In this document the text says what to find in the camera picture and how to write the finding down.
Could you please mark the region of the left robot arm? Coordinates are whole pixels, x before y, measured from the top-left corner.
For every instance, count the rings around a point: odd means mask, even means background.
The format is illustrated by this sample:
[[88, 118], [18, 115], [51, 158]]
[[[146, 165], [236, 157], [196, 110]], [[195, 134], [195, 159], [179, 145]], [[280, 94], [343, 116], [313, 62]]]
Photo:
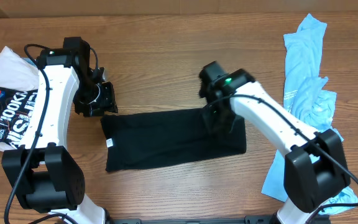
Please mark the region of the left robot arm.
[[85, 193], [85, 177], [67, 151], [70, 113], [85, 117], [118, 111], [104, 68], [90, 66], [96, 51], [81, 37], [67, 37], [59, 49], [42, 47], [33, 59], [40, 81], [29, 126], [17, 149], [1, 165], [11, 184], [8, 202], [65, 223], [110, 223], [109, 212]]

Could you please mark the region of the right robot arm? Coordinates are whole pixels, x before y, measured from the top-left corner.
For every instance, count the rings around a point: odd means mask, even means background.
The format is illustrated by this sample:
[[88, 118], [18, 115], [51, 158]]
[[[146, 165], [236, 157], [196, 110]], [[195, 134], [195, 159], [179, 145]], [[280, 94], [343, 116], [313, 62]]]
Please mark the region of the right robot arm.
[[319, 132], [294, 117], [244, 69], [227, 73], [211, 62], [199, 77], [199, 95], [207, 101], [202, 114], [210, 134], [231, 133], [235, 121], [243, 118], [284, 158], [288, 198], [271, 223], [313, 223], [322, 206], [349, 186], [344, 148], [333, 130]]

